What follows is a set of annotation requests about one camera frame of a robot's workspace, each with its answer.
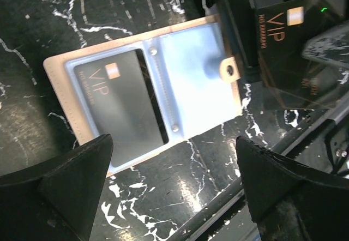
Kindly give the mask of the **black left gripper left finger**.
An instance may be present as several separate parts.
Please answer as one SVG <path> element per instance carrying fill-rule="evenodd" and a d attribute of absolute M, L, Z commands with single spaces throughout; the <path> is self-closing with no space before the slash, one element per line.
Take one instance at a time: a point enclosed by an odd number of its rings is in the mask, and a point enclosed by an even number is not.
<path fill-rule="evenodd" d="M 1 240 L 89 240 L 112 152 L 101 135 L 1 176 Z"/>

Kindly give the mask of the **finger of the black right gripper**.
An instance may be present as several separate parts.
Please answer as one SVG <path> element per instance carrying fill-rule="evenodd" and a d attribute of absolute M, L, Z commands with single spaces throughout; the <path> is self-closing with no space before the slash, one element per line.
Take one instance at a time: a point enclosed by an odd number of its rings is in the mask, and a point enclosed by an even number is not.
<path fill-rule="evenodd" d="M 302 56 L 311 61 L 348 69 L 348 21 L 308 40 Z"/>

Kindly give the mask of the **black plastic card box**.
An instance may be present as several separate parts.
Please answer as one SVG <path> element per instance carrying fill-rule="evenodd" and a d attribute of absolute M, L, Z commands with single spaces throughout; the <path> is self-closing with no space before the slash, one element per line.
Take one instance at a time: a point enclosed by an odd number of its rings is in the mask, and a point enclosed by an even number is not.
<path fill-rule="evenodd" d="M 256 10 L 283 0 L 213 0 L 239 71 L 258 74 Z"/>

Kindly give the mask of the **black VIP credit card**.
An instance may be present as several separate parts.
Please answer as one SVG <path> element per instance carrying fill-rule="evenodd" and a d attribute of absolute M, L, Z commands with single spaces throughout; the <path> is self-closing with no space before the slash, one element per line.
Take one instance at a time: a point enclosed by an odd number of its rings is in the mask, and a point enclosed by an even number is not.
<path fill-rule="evenodd" d="M 337 68 L 303 57 L 308 40 L 345 19 L 347 0 L 292 0 L 256 12 L 265 110 L 330 109 L 340 98 Z"/>

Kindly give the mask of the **beige leather card holder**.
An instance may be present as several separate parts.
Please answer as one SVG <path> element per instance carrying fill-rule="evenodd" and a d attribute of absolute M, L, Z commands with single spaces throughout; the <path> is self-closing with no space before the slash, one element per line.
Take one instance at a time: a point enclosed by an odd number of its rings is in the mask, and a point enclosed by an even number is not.
<path fill-rule="evenodd" d="M 242 114 L 218 15 L 52 56 L 44 69 L 80 144 L 110 134 L 108 176 Z"/>

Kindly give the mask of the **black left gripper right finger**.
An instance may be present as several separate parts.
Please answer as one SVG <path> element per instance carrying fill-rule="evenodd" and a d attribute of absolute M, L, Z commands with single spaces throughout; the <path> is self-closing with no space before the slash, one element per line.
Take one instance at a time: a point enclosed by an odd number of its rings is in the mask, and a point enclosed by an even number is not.
<path fill-rule="evenodd" d="M 236 139 L 251 219 L 262 240 L 348 240 L 348 179 Z"/>

